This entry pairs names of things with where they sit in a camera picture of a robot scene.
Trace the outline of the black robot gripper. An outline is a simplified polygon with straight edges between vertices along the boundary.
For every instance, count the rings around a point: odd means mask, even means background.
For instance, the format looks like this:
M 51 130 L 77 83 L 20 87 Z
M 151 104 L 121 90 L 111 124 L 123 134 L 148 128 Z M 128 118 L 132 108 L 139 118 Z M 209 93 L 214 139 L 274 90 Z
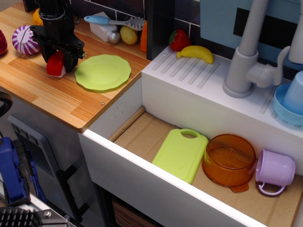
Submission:
M 39 0 L 39 16 L 43 26 L 30 27 L 46 63 L 57 51 L 63 52 L 66 72 L 71 72 L 78 59 L 85 57 L 84 42 L 74 33 L 80 16 L 68 0 Z

